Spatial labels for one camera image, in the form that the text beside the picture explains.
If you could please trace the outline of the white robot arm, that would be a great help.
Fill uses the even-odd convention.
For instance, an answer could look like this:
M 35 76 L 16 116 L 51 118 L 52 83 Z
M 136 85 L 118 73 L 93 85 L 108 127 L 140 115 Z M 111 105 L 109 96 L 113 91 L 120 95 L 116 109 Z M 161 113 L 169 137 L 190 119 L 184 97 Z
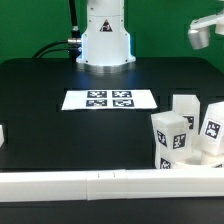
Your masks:
M 130 34 L 124 27 L 124 0 L 87 0 L 87 28 L 81 37 L 77 65 L 96 73 L 115 73 L 131 68 Z

